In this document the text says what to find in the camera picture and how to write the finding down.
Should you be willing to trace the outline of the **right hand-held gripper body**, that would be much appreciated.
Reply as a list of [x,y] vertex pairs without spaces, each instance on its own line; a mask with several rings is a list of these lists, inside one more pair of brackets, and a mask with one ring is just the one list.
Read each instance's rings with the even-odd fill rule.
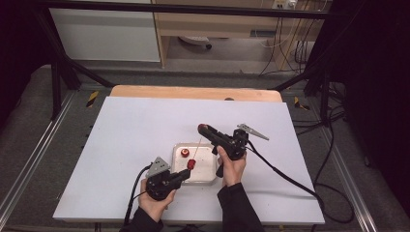
[[246,124],[239,124],[237,129],[233,131],[232,135],[217,132],[220,142],[218,143],[227,153],[231,160],[238,160],[246,151],[246,146],[249,143],[249,135],[254,135],[259,138],[269,140],[269,137],[263,133],[249,127]]

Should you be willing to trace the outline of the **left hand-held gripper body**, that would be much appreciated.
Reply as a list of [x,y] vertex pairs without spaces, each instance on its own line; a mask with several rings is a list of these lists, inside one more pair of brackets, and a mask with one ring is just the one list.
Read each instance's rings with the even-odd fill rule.
[[180,174],[171,173],[170,165],[162,158],[157,157],[146,174],[146,191],[157,201],[164,200],[174,189],[178,189]]

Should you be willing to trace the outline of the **thin wooden skewer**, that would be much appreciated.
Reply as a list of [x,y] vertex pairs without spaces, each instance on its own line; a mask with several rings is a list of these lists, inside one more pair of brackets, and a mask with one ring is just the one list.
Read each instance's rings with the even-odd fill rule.
[[197,143],[197,145],[196,145],[196,147],[195,147],[195,150],[194,150],[194,154],[193,154],[192,159],[195,160],[195,161],[196,161],[196,155],[197,155],[199,146],[201,145],[201,142],[202,142],[202,138],[203,138],[203,136],[201,136],[201,137],[199,138],[199,141],[198,141],[198,143]]

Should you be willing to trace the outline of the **white rectangular tray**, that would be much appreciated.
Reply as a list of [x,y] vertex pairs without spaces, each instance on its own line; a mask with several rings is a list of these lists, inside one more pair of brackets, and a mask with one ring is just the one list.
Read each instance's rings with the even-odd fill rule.
[[[192,160],[197,143],[179,143],[173,148],[171,172],[180,172],[187,168],[187,163]],[[182,149],[189,149],[187,158],[181,156]],[[217,178],[217,156],[212,153],[214,147],[209,143],[201,143],[196,155],[196,164],[187,179],[187,185],[211,185]]]

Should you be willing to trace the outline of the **person's right hand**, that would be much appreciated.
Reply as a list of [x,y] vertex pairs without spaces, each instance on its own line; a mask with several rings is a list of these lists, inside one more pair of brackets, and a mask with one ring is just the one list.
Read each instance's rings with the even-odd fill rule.
[[221,146],[217,147],[217,151],[219,165],[223,167],[222,185],[231,187],[239,184],[246,168],[247,155],[243,155],[237,160],[231,160]]

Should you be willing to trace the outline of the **person's left hand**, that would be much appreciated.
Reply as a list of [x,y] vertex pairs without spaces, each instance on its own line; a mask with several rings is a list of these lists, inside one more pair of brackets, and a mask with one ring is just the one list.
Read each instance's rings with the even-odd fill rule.
[[164,200],[156,201],[145,192],[146,183],[146,179],[143,179],[140,183],[138,205],[153,221],[159,222],[163,212],[173,202],[176,190],[171,191]]

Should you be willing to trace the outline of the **wooden board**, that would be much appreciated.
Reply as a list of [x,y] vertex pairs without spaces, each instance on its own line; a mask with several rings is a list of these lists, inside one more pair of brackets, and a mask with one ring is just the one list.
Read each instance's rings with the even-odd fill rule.
[[112,88],[111,97],[196,99],[248,102],[282,102],[278,91],[247,88],[203,88],[178,86],[117,85]]

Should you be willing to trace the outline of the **office chair base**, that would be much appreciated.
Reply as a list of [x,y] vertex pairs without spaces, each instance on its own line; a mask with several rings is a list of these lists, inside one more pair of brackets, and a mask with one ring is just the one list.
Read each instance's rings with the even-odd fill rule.
[[207,37],[187,37],[183,36],[180,37],[180,40],[188,43],[188,44],[194,44],[194,45],[204,45],[207,49],[211,49],[212,45],[210,44],[210,41]]

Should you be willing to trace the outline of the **black metal stand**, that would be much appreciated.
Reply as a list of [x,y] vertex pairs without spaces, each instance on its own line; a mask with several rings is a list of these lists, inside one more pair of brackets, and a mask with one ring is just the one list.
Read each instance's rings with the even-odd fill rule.
[[44,35],[46,51],[51,59],[50,65],[53,97],[52,120],[56,119],[62,111],[61,81],[65,82],[69,90],[78,90],[81,87],[81,82],[76,72],[85,74],[104,87],[111,88],[115,86],[114,83],[89,71],[67,55],[49,10],[35,9],[32,11],[32,14],[41,28],[41,35]]
[[322,62],[313,62],[310,66],[305,68],[305,70],[292,77],[291,79],[273,87],[274,91],[281,92],[288,87],[302,81],[307,80],[307,85],[305,86],[304,93],[307,96],[313,96],[317,92],[320,93],[320,109],[319,117],[321,122],[325,126],[331,124],[331,117],[328,115],[328,103],[329,103],[329,90],[330,90],[330,65]]

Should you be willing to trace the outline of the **wooden desk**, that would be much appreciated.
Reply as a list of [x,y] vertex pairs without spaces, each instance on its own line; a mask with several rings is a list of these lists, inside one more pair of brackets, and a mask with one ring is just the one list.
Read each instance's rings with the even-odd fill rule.
[[[154,4],[199,5],[252,9],[272,8],[274,0],[152,0]],[[298,0],[295,11],[327,12],[333,0]],[[256,38],[274,52],[277,67],[290,67],[296,43],[313,42],[323,25],[321,19],[269,18],[215,14],[155,13],[158,37]]]

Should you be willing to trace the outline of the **white power strip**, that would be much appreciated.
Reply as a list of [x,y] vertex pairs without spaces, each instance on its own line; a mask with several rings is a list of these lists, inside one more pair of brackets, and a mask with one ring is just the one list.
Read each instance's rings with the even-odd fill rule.
[[272,8],[277,10],[295,10],[298,0],[274,0]]

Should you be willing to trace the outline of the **white cabinet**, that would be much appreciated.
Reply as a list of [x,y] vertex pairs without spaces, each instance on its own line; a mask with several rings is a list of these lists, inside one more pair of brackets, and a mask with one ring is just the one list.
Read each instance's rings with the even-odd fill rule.
[[149,13],[51,9],[66,53],[75,60],[159,62]]

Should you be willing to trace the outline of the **black curtain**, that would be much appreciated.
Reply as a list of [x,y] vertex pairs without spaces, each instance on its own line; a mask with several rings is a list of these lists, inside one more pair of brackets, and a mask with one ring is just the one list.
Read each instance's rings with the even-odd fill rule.
[[410,217],[410,0],[366,0],[347,24],[332,78],[354,129]]
[[25,0],[0,0],[0,128],[31,74],[48,64],[43,34]]

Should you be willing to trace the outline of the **aluminium rail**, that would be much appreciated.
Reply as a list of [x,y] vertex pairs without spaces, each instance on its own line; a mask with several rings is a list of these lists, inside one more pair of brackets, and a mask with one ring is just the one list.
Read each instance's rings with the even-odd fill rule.
[[41,162],[48,145],[52,141],[55,133],[58,131],[67,112],[69,111],[73,98],[76,96],[76,91],[69,91],[62,102],[62,109],[57,114],[56,118],[52,120],[45,132],[43,133],[40,141],[37,143],[35,149],[30,154],[28,161],[24,164],[22,170],[18,174],[16,181],[9,190],[3,202],[0,204],[0,218],[4,218],[6,215],[10,215],[18,202],[21,194],[24,192],[25,187],[29,183],[31,176],[35,172],[38,164]]
[[332,135],[331,130],[329,128],[322,128],[321,131],[328,145],[331,146],[331,155],[335,169],[341,180],[345,193],[352,203],[356,219],[360,224],[362,231],[377,232],[377,226],[373,217],[366,206],[366,202],[364,201],[353,176],[342,158],[336,142],[333,140],[334,136]]

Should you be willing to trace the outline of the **black metal frame bar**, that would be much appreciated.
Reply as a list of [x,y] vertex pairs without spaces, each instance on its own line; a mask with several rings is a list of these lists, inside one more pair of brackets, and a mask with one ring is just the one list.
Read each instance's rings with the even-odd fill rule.
[[324,12],[284,11],[268,9],[252,9],[237,7],[194,6],[194,5],[169,5],[169,4],[144,4],[144,3],[119,3],[95,1],[70,1],[70,0],[34,0],[38,6],[53,9],[92,10],[92,11],[118,11],[140,13],[167,13],[191,15],[242,15],[260,17],[308,18],[327,19],[331,15]]

